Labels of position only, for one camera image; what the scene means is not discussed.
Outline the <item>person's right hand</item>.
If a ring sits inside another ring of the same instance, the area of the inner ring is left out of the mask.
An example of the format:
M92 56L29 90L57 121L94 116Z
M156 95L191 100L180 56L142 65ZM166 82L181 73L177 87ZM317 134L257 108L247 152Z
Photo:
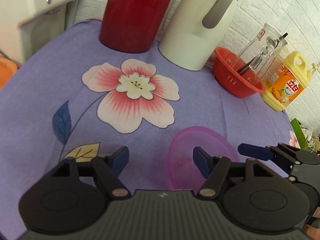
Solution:
M320 240L320 228L314 228L310 225L304 225L303 232L313 240Z

